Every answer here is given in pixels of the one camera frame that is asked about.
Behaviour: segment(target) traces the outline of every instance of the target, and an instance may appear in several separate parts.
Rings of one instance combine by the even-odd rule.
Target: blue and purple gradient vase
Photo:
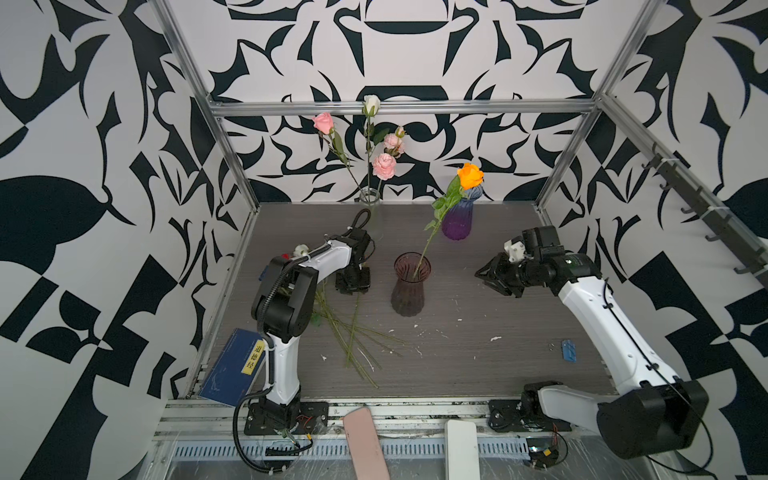
[[[451,240],[464,240],[472,231],[472,209],[475,200],[482,197],[481,185],[465,191],[462,198],[442,219],[442,233]]]

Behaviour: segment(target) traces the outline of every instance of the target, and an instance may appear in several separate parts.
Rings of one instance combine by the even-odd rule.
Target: perforated metal rail
[[[286,440],[243,440],[243,450],[249,458],[264,459],[265,448],[292,449]],[[381,439],[385,458],[444,458],[445,439]],[[480,458],[528,459],[528,443],[518,438],[478,439]],[[269,460],[292,460],[295,456],[270,456]],[[350,460],[346,439],[315,439],[315,446],[301,452],[302,460]],[[182,441],[174,452],[177,462],[200,462],[237,459],[232,442],[226,440]]]

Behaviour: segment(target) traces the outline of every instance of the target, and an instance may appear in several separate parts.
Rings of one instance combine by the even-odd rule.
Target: white arm segment
[[[651,362],[659,365],[658,371],[664,378],[673,382],[672,378],[677,373],[656,355],[640,332],[634,328],[632,322],[616,303],[610,289],[605,289],[607,298],[603,299],[604,285],[605,281],[596,276],[584,276],[575,283],[566,283],[558,296],[587,331],[590,340],[611,372],[619,395],[639,389],[640,382],[643,381],[650,382],[652,386],[665,384],[656,372],[646,367],[643,353]],[[613,313],[632,335],[642,352],[637,349],[627,332],[621,328],[611,311],[604,308],[606,301],[613,305]]]
[[[317,281],[321,282],[331,273],[349,265],[352,258],[352,249],[349,245],[337,240],[329,240],[331,249],[312,257],[306,262],[300,263],[301,266],[308,266],[319,272]],[[280,405],[287,405],[293,400],[293,397],[299,392],[299,375],[297,366],[299,365],[299,339],[301,335],[293,337],[288,343],[272,334],[275,344],[275,378],[272,391],[266,394],[266,399]],[[269,369],[270,357],[266,357],[266,367]],[[269,384],[264,381],[264,388]]]
[[[608,371],[611,372],[619,395],[639,389],[640,382],[644,381],[648,381],[652,386],[664,385],[661,377],[646,367],[645,358],[632,339],[651,362],[658,364],[659,373],[673,382],[675,371],[656,355],[634,328],[616,304],[610,289],[605,290],[607,298],[603,299],[604,285],[605,281],[596,276],[584,276],[575,283],[566,283],[558,296],[587,331],[603,357]],[[621,328],[611,311],[604,307],[606,301],[613,305],[613,312],[632,335],[632,339]],[[617,397],[596,396],[562,385],[547,386],[538,391],[541,410],[546,416],[565,420],[597,433],[600,433],[597,421],[598,404],[611,402],[615,398]]]

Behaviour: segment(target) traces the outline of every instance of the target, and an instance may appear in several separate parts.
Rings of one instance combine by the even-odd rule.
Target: glass vase
[[[421,258],[420,253],[408,252],[395,260],[395,274],[397,283],[392,290],[392,309],[401,316],[414,316],[424,308],[424,280],[429,278],[432,265],[427,257],[424,257],[418,272],[416,266]]]
[[[464,240],[472,231],[472,210],[475,200],[482,196],[482,187],[477,186],[465,191],[462,198],[442,219],[442,234],[451,240]]]
[[[366,223],[365,230],[374,240],[384,237],[384,225],[382,224],[382,198],[379,191],[373,187],[360,189],[360,205],[371,210],[371,218]]]

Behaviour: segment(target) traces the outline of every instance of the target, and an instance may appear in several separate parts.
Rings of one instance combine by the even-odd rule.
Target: brown glass vase
[[[414,316],[424,308],[424,281],[432,272],[432,265],[424,257],[419,270],[420,253],[408,252],[395,260],[395,274],[397,283],[392,290],[392,309],[401,316]]]

